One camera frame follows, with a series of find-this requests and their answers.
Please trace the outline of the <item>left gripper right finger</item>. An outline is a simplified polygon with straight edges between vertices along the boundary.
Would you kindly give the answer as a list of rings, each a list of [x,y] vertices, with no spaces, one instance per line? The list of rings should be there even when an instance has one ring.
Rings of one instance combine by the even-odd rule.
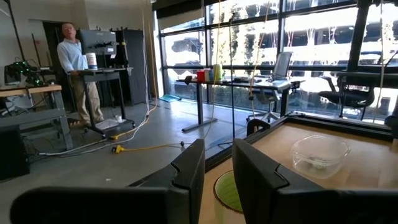
[[[246,224],[398,224],[398,191],[325,189],[242,139],[232,159]]]

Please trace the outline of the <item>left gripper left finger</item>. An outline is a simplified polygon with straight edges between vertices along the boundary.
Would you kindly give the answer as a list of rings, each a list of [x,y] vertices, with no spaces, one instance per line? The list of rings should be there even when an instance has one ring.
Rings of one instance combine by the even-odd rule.
[[[12,224],[198,224],[205,142],[124,188],[39,187],[12,203]]]

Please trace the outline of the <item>green ceramic mug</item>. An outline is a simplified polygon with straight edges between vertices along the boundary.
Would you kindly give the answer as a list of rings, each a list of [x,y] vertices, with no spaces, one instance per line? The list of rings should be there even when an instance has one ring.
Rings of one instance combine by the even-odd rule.
[[[216,224],[246,224],[232,170],[218,177],[213,194]]]

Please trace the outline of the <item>teal floor mat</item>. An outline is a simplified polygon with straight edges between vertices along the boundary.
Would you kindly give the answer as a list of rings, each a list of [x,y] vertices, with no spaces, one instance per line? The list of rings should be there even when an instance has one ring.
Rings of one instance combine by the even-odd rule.
[[[159,99],[162,101],[168,102],[168,103],[181,100],[180,97],[174,96],[174,95],[169,95],[169,94],[165,94],[165,95],[161,96]]]

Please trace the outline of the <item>black office chair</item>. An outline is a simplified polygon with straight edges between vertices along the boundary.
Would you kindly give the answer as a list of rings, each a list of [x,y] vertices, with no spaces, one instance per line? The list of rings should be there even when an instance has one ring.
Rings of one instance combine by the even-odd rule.
[[[321,78],[328,82],[331,90],[320,91],[318,95],[340,106],[340,118],[343,117],[343,109],[345,106],[354,109],[362,109],[360,119],[362,121],[366,108],[374,102],[374,86],[366,86],[366,90],[359,90],[357,88],[350,88],[350,85],[346,85],[341,78],[338,78],[337,84],[339,90],[337,91],[331,77],[322,76]]]

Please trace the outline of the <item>grey mesh office chair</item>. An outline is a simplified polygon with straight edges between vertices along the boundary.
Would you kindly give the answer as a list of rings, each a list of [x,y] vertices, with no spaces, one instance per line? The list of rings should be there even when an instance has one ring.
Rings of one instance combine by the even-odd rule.
[[[279,80],[285,81],[287,80],[287,71],[289,68],[290,59],[292,56],[292,52],[282,52],[277,56],[276,63],[274,65],[274,69],[270,74],[267,82],[268,83],[277,83]],[[246,121],[249,122],[251,118],[260,117],[261,120],[267,120],[268,123],[271,120],[276,120],[279,117],[273,112],[274,106],[280,100],[282,96],[282,92],[278,90],[268,90],[268,89],[253,89],[249,93],[249,99],[254,102],[254,97],[262,104],[267,105],[268,110],[265,113],[253,113],[246,118]]]

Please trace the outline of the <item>black tall cabinet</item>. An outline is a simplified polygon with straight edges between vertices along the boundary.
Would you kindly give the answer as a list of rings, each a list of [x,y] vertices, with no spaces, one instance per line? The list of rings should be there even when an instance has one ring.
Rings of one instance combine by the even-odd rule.
[[[144,33],[141,30],[124,29],[116,32],[117,46],[116,65],[130,68],[123,71],[121,84],[124,100],[130,105],[144,103],[146,100],[146,84],[144,64]]]

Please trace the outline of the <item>black rolling cart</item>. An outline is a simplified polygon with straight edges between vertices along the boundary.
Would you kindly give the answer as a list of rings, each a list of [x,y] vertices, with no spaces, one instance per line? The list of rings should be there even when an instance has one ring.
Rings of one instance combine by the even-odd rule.
[[[124,104],[124,95],[121,83],[121,75],[131,76],[132,68],[101,68],[98,70],[81,70],[78,73],[83,83],[84,92],[86,95],[85,103],[90,116],[90,124],[85,126],[85,130],[92,130],[101,135],[102,140],[109,139],[109,133],[114,133],[117,129],[124,127],[125,125],[131,125],[133,128],[136,126],[135,121],[126,118],[126,110]],[[95,118],[93,115],[93,107],[91,104],[91,99],[87,89],[87,84],[91,82],[109,82],[111,80],[116,80],[116,86],[118,88],[119,96],[119,106],[121,110],[121,122],[115,121],[115,125],[108,126],[107,128],[99,128],[95,123]]]

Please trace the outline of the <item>white wipes canister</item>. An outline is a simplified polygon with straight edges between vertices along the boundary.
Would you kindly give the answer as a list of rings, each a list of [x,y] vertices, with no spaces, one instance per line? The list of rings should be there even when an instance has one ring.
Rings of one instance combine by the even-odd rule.
[[[89,70],[97,70],[98,69],[96,54],[94,52],[86,53],[86,60],[87,60],[87,65],[88,65]]]

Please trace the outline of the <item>black floor case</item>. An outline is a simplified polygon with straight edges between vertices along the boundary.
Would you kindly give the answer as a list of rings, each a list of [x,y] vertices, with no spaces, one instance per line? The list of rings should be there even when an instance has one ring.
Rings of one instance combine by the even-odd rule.
[[[0,180],[30,173],[29,158],[18,126],[0,128]]]

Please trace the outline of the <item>person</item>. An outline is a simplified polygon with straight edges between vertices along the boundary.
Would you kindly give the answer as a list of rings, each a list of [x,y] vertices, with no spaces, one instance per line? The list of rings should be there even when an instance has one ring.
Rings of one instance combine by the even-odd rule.
[[[76,29],[72,23],[62,24],[64,40],[57,45],[57,54],[60,64],[66,74],[69,74],[75,94],[75,103],[79,121],[72,126],[90,125],[90,116],[86,108],[86,94],[83,81],[79,77],[80,70],[88,68],[86,57],[81,51],[81,42],[76,38]]]

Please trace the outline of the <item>grey monitor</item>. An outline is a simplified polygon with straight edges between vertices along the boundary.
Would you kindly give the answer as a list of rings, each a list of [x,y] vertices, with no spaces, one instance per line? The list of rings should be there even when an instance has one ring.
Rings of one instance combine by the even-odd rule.
[[[81,42],[83,55],[95,53],[96,55],[116,55],[116,33],[102,30],[80,29],[77,36]]]

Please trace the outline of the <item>wooden workbench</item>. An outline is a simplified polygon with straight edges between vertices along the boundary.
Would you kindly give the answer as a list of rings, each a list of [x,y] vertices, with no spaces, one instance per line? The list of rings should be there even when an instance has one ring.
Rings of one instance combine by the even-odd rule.
[[[18,96],[18,95],[30,96],[32,94],[37,94],[37,93],[50,93],[50,96],[55,100],[54,107],[52,109],[0,118],[0,128],[34,123],[38,121],[58,119],[60,123],[61,135],[63,136],[65,146],[67,149],[71,149],[73,147],[73,142],[67,121],[67,114],[63,104],[61,90],[62,86],[56,84],[47,85],[47,86],[38,86],[38,87],[24,87],[24,88],[16,86],[0,87],[0,97]]]

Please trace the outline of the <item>background black robot arms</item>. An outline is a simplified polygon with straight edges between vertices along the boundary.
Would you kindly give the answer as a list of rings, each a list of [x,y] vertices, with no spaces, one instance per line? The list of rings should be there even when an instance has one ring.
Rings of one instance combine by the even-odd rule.
[[[33,86],[41,86],[44,82],[39,77],[40,70],[31,67],[26,61],[14,62],[4,67],[4,81],[6,84],[26,82]]]

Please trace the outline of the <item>black aluminium table frame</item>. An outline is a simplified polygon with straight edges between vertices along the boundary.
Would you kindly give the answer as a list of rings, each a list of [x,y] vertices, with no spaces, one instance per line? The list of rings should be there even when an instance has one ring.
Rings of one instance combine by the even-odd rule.
[[[378,174],[398,177],[398,152],[392,150],[392,129],[381,124],[291,112],[249,134],[244,140],[252,146],[275,146],[277,143],[292,146],[300,140],[296,134],[303,134],[305,130],[311,136],[326,134],[343,138],[346,142],[351,139],[369,143],[370,152],[375,156],[364,153],[366,158],[363,164],[378,168]]]

